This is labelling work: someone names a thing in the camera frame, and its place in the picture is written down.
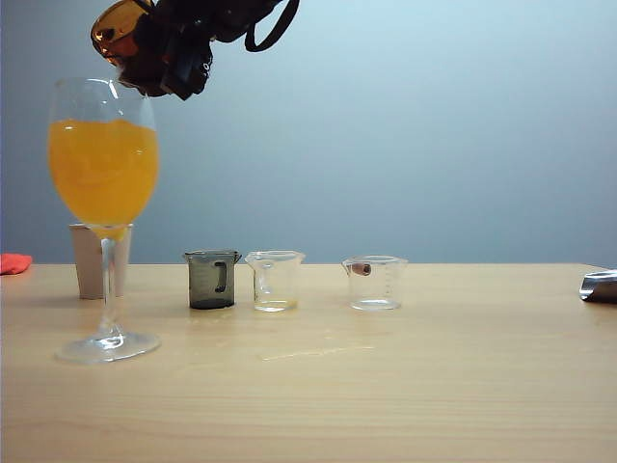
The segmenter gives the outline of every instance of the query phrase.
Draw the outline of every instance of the measuring cup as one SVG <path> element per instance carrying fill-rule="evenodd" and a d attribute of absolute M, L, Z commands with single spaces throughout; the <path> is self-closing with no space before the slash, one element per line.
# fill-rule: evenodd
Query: measuring cup
<path fill-rule="evenodd" d="M 406 259 L 392 256 L 355 256 L 341 264 L 349 277 L 349 304 L 361 311 L 400 307 L 400 276 Z"/>
<path fill-rule="evenodd" d="M 233 269 L 242 256 L 232 249 L 185 253 L 189 265 L 189 303 L 193 309 L 234 304 Z"/>
<path fill-rule="evenodd" d="M 298 305 L 298 270 L 305 255 L 296 251 L 253 251 L 245 261 L 254 272 L 255 308 L 279 312 Z"/>

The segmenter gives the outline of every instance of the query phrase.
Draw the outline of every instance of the beaker handle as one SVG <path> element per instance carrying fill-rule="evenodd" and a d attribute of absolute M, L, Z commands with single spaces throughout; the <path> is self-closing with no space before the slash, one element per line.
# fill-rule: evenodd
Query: beaker handle
<path fill-rule="evenodd" d="M 219 283 L 217 284 L 216 289 L 214 289 L 214 292 L 223 292 L 228 284 L 228 265 L 222 260 L 219 260 L 214 262 L 214 266 L 220 268 Z"/>

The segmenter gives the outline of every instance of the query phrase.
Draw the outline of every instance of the yellowish liquid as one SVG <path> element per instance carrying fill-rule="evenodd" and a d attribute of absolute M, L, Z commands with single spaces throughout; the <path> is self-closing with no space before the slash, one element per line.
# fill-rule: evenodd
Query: yellowish liquid
<path fill-rule="evenodd" d="M 57 121 L 49 126 L 48 161 L 70 211 L 99 237 L 120 239 L 154 190 L 156 133 L 124 120 Z"/>

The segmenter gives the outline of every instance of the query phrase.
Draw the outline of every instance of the silver object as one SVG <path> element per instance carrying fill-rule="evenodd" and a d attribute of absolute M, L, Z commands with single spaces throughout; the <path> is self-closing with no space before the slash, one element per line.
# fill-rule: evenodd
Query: silver object
<path fill-rule="evenodd" d="M 586 274 L 578 293 L 585 302 L 617 304 L 617 270 Z"/>

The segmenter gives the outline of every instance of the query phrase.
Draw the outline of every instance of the gray wall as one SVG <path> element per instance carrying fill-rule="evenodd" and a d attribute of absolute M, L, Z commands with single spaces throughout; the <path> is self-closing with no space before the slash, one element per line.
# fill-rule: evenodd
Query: gray wall
<path fill-rule="evenodd" d="M 3 252 L 72 259 L 49 92 L 114 76 L 88 37 L 111 3 L 2 2 Z M 153 101 L 162 169 L 132 260 L 614 265 L 616 24 L 614 0 L 303 0 L 273 49 L 215 43 L 203 94 Z"/>

